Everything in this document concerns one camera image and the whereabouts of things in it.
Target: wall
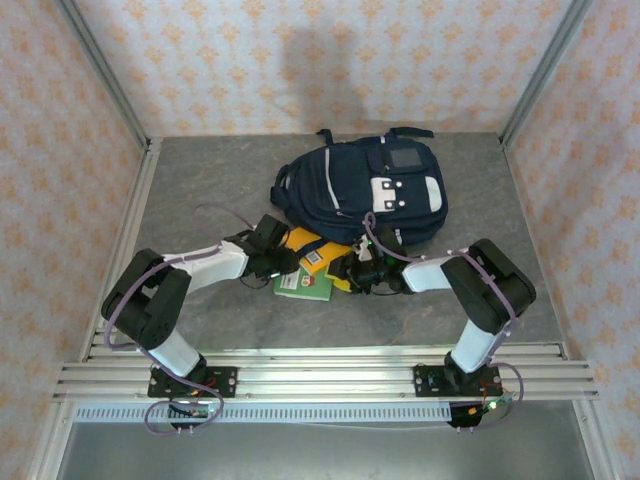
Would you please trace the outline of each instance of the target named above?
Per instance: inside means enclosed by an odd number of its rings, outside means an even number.
[[[569,0],[79,0],[152,136],[498,131]]]
[[[78,358],[140,153],[50,0],[0,3],[0,478]]]
[[[510,153],[573,352],[640,477],[640,10],[596,0]]]

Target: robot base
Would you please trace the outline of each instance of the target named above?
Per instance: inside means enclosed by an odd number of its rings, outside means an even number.
[[[238,383],[236,367],[206,367],[203,385],[209,386],[224,398],[235,398]],[[213,397],[209,392],[196,391],[174,380],[159,368],[151,369],[151,380],[147,396],[149,398],[206,398]]]
[[[500,397],[502,387],[498,367],[481,368],[462,384],[452,384],[446,377],[444,365],[416,365],[413,367],[413,386],[416,397]]]

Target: green book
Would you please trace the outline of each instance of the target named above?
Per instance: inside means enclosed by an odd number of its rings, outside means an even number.
[[[331,298],[333,282],[324,276],[326,272],[327,269],[324,268],[315,275],[311,275],[300,267],[296,272],[276,278],[273,293],[284,297],[328,302]]]

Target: cable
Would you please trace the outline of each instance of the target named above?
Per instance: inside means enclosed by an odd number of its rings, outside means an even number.
[[[367,430],[367,431],[382,431],[382,432],[412,432],[412,431],[424,431],[424,430],[433,430],[436,428],[447,427],[450,428],[446,423],[441,422],[433,422],[434,424],[431,426],[418,426],[418,427],[373,427],[373,426],[364,426],[364,425],[343,425],[339,423],[306,423],[306,422],[292,422],[287,425],[302,425],[309,427],[327,427],[327,428],[341,428],[345,430]]]
[[[376,293],[371,290],[371,295],[375,295],[376,297],[392,297],[394,295],[398,295],[400,292],[389,292],[389,293]]]
[[[222,205],[220,203],[216,203],[216,202],[203,202],[203,203],[199,203],[198,205],[193,207],[193,210],[191,211],[191,218],[193,220],[193,224],[195,225],[196,229],[200,233],[205,235],[206,237],[209,237],[211,239],[217,239],[218,238],[217,235],[215,235],[213,232],[209,231],[204,225],[201,225],[197,220],[196,212],[199,209],[205,208],[205,207],[216,208],[218,210],[222,210],[224,212],[227,212],[229,215],[233,215],[238,220],[240,220],[242,223],[244,223],[247,227],[249,227],[250,230],[254,229],[254,226],[251,225],[251,223],[246,218],[244,218],[239,213],[234,212],[229,207],[225,207],[224,205]]]
[[[249,223],[249,221],[246,220],[244,217],[242,217],[241,215],[237,214],[236,212],[230,210],[229,208],[227,208],[227,207],[225,207],[223,205],[220,205],[220,204],[217,204],[217,203],[213,203],[213,202],[202,203],[202,204],[197,205],[193,209],[194,217],[195,217],[196,210],[198,208],[201,208],[201,207],[213,207],[213,208],[218,208],[220,210],[224,210],[225,212],[230,213],[234,217],[238,218],[240,221],[242,221],[243,223],[248,225],[249,228],[251,228],[253,230],[253,225],[251,225]],[[222,398],[222,395],[220,395],[220,393],[216,392],[212,388],[207,387],[206,385],[202,385],[200,383],[192,382],[190,380],[187,380],[186,378],[183,378],[183,377],[180,377],[179,375],[176,375],[169,368],[167,368],[165,365],[163,365],[162,362],[160,362],[157,358],[155,358],[150,352],[148,352],[146,349],[142,348],[140,345],[138,345],[135,342],[125,342],[125,343],[120,343],[120,344],[114,344],[113,342],[111,342],[111,333],[112,333],[113,327],[115,326],[115,323],[116,323],[118,317],[120,316],[120,314],[122,313],[122,310],[124,309],[125,305],[127,305],[127,303],[129,302],[131,297],[134,295],[134,293],[137,292],[149,278],[151,278],[153,275],[158,273],[160,270],[169,267],[170,265],[174,265],[176,263],[182,263],[182,262],[189,262],[189,261],[193,261],[193,260],[201,260],[201,259],[204,259],[204,258],[210,258],[210,257],[213,257],[214,255],[217,255],[219,251],[220,251],[220,244],[218,243],[218,244],[214,245],[213,247],[211,247],[211,249],[206,250],[204,252],[193,253],[191,255],[185,255],[183,257],[176,257],[176,258],[172,258],[170,260],[165,260],[164,262],[162,262],[162,263],[156,265],[155,267],[152,267],[151,269],[149,269],[140,278],[138,278],[133,283],[133,285],[131,285],[129,290],[127,290],[127,292],[124,294],[124,296],[122,297],[122,299],[120,300],[120,302],[116,306],[115,310],[113,311],[113,313],[109,317],[109,320],[107,321],[107,326],[105,328],[105,334],[104,334],[104,344],[105,344],[105,346],[107,348],[109,348],[111,350],[122,350],[123,348],[136,347],[138,350],[140,350],[140,352],[142,352],[144,355],[146,355],[154,364],[156,364],[158,366],[158,368],[160,368],[164,373],[166,373],[168,376],[170,376],[171,378],[173,378],[177,382],[180,382],[183,385],[186,385],[188,387],[194,388],[196,390],[200,390],[200,391],[204,391],[204,392],[210,393],[211,395],[213,395],[215,398],[217,398],[219,400],[220,404],[219,404],[217,410],[211,415],[210,418],[208,418],[204,422],[200,423],[196,427],[193,427],[193,426],[189,427],[189,431],[190,431],[191,434],[193,434],[194,431],[199,429],[199,428],[203,428],[203,427],[206,427],[206,426],[210,425],[216,418],[218,418],[222,414],[222,411],[224,409],[224,399]],[[181,434],[181,429],[163,431],[163,430],[157,430],[157,429],[151,427],[151,423],[149,422],[149,416],[151,414],[151,411],[154,408],[159,407],[161,405],[169,405],[169,406],[173,405],[173,406],[180,407],[180,408],[185,408],[185,406],[187,406],[187,405],[191,405],[192,407],[206,405],[207,409],[209,408],[209,406],[208,406],[209,404],[208,403],[200,403],[198,401],[189,402],[189,403],[185,404],[185,403],[180,403],[180,402],[176,402],[176,401],[173,401],[173,400],[160,400],[160,401],[154,403],[153,405],[151,405],[147,409],[147,411],[146,411],[146,413],[144,415],[144,423],[145,423],[145,425],[147,427],[147,430],[149,430],[149,432],[153,433],[154,435],[160,436],[160,437],[171,437],[171,436],[175,436],[175,435],[180,435]]]
[[[392,250],[389,250],[387,247],[382,245],[380,240],[378,240],[378,237],[376,237],[372,231],[374,228],[376,228],[375,213],[368,212],[364,216],[364,220],[362,221],[362,223],[364,224],[364,230],[367,232],[367,236],[371,239],[371,241],[375,244],[376,247],[378,247],[381,251],[383,251],[387,255],[390,255],[393,258],[397,258],[398,260],[402,260],[403,262],[409,262],[409,263],[421,262],[424,260],[424,258],[422,257],[406,257],[404,255],[400,255],[398,253],[395,253]]]
[[[254,287],[252,285],[249,285],[248,283],[246,283],[242,277],[240,277],[238,280],[240,280],[240,283],[243,284],[245,287],[250,288],[251,290],[262,290],[264,287],[266,287],[267,285],[269,285],[269,283],[271,283],[271,279],[267,278],[267,281],[264,282],[262,285],[260,285],[259,287]]]
[[[518,400],[516,400],[515,405],[513,406],[513,408],[511,410],[509,410],[507,412],[506,415],[504,415],[503,417],[499,418],[498,420],[495,420],[487,425],[478,425],[477,427],[468,427],[468,428],[458,428],[458,431],[460,430],[468,430],[470,432],[474,432],[476,430],[485,430],[487,428],[493,428],[493,427],[497,427],[498,425],[504,423],[507,421],[507,419],[510,419],[513,417],[513,414],[516,412],[516,410],[518,410],[518,408],[520,408],[520,406],[522,405],[522,400],[524,399],[524,380],[522,378],[522,375],[520,374],[520,372],[518,371],[518,369],[516,367],[514,367],[513,365],[511,365],[510,363],[506,363],[506,362],[496,362],[496,363],[492,363],[491,365],[489,365],[489,367],[506,367],[508,369],[510,369],[513,373],[516,374],[516,378],[518,379],[518,386],[519,386],[519,395],[518,395]],[[464,405],[468,405],[471,404],[471,402],[461,402],[461,403],[456,403],[455,406],[459,406],[462,407]]]
[[[363,220],[362,223],[364,224],[364,228],[365,228],[365,231],[367,232],[367,236],[369,236],[369,238],[371,238],[371,240],[373,241],[375,246],[378,247],[381,251],[383,251],[387,255],[390,255],[393,258],[396,258],[396,259],[401,260],[403,262],[418,263],[418,262],[424,262],[424,261],[427,261],[427,260],[433,260],[433,259],[436,259],[436,258],[442,258],[444,256],[444,255],[443,256],[435,256],[435,255],[426,256],[426,255],[423,255],[423,256],[420,256],[420,257],[406,257],[404,255],[397,254],[394,251],[389,250],[387,247],[382,245],[382,243],[380,242],[378,237],[376,237],[375,234],[373,233],[373,229],[376,227],[376,216],[375,216],[375,214],[373,212],[368,212],[364,216],[364,220]],[[485,283],[487,285],[489,285],[489,288],[491,288],[491,290],[493,290],[493,293],[496,294],[496,297],[498,297],[498,299],[500,300],[500,302],[502,303],[504,308],[507,310],[507,313],[509,314],[509,320],[505,324],[505,328],[503,329],[503,331],[504,330],[508,330],[508,327],[510,326],[511,322],[516,320],[516,313],[513,310],[513,307],[511,306],[511,304],[509,303],[509,300],[507,300],[507,297],[505,297],[505,295],[502,293],[502,291],[498,288],[498,285],[496,285],[496,282],[493,280],[493,278],[491,278],[491,276],[487,273],[487,271],[484,268],[482,268],[482,266],[473,257],[471,257],[471,255],[469,255],[466,252],[449,250],[447,252],[446,256],[449,256],[449,257],[453,257],[453,256],[463,257],[467,262],[469,262],[469,264],[475,270],[478,271],[478,273],[480,274],[482,279],[485,281]]]

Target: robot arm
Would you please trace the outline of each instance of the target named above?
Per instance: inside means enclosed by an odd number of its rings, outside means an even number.
[[[173,262],[133,294],[115,325],[175,375],[202,384],[208,378],[206,361],[175,330],[186,295],[216,282],[252,273],[268,279],[295,271],[298,256],[282,245],[287,232],[285,224],[265,215],[255,230],[240,232],[213,247],[164,256],[142,250],[103,303],[102,315],[110,318],[125,293],[145,272],[162,262]],[[483,372],[487,373],[488,359],[504,339],[512,318],[522,314],[535,300],[531,282],[486,239],[471,245],[462,256],[408,264],[389,262],[388,257],[374,247],[369,248],[371,255],[360,252],[356,255],[359,259],[353,260],[352,255],[352,263],[347,264],[348,278],[357,287],[355,291],[368,292],[371,284],[383,281],[408,294],[453,290],[469,319],[458,343],[445,358],[444,367],[430,380],[431,390],[435,396],[444,390],[477,396],[478,379]],[[398,245],[392,248],[401,250]],[[481,272],[474,268],[474,263]],[[492,278],[493,286],[487,283],[486,275]],[[156,377],[161,376],[162,371],[155,370],[152,375],[156,381],[167,380]],[[162,391],[163,396],[177,397],[185,389],[173,383],[169,393],[165,392]]]
[[[255,230],[225,238],[219,245],[177,255],[141,250],[103,302],[102,316],[111,318],[125,294],[145,272],[170,262],[133,293],[115,326],[175,375],[202,384],[207,378],[206,361],[175,329],[185,297],[222,280],[251,274],[267,279],[294,272],[298,269],[298,258],[281,245],[288,230],[284,223],[265,215]],[[154,370],[155,375],[165,375],[160,369]],[[172,391],[167,396],[184,393],[184,386],[168,378],[156,380],[171,384]]]

